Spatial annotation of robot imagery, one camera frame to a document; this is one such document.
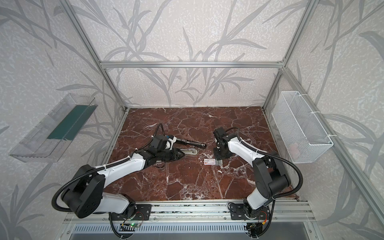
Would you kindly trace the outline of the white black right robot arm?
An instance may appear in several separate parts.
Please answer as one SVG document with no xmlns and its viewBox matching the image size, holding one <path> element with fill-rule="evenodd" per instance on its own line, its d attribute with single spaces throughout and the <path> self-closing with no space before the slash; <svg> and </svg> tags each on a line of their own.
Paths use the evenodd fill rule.
<svg viewBox="0 0 384 240">
<path fill-rule="evenodd" d="M 246 216 L 254 215 L 270 202 L 298 192 L 304 183 L 303 174 L 292 162 L 279 157 L 277 154 L 262 151 L 247 143 L 240 137 L 240 130 L 229 133 L 232 128 L 225 130 L 220 127 L 213 131 L 216 147 L 214 156 L 218 160 L 228 159 L 237 155 L 249 163 L 254 169 L 256 189 L 244 200 Z M 297 186 L 289 192 L 283 190 L 291 185 L 291 179 L 285 165 L 293 168 L 298 177 Z"/>
</svg>

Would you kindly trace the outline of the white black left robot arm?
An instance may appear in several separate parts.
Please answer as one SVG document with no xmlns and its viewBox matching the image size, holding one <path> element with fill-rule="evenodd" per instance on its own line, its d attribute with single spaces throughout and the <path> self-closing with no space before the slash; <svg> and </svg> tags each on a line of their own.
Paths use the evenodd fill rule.
<svg viewBox="0 0 384 240">
<path fill-rule="evenodd" d="M 154 135 L 151 141 L 127 157 L 110 164 L 84 165 L 73 178 L 60 187 L 52 198 L 52 207 L 59 212 L 73 212 L 82 219 L 94 213 L 128 212 L 134 203 L 124 195 L 109 194 L 104 189 L 111 183 L 157 162 L 172 162 L 184 157 L 175 144 L 187 144 L 173 135 Z"/>
</svg>

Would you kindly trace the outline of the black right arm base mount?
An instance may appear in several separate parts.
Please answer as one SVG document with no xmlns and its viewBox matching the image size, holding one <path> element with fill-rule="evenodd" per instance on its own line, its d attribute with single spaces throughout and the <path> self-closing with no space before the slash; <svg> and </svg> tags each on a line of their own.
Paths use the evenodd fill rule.
<svg viewBox="0 0 384 240">
<path fill-rule="evenodd" d="M 270 213 L 269 207 L 265 206 L 261 206 L 259 209 L 254 210 L 247 204 L 235 204 L 229 202 L 227 207 L 231 214 L 231 220 L 264 221 L 268 219 Z"/>
</svg>

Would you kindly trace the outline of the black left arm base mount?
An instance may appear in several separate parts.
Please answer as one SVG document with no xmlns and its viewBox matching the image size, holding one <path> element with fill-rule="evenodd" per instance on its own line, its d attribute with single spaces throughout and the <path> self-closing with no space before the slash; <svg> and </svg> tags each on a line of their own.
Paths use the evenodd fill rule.
<svg viewBox="0 0 384 240">
<path fill-rule="evenodd" d="M 128 206 L 128 208 L 121 214 L 111 213 L 112 221 L 134 220 L 134 221 L 148 221 L 150 219 L 152 205 L 139 204 L 135 206 Z"/>
</svg>

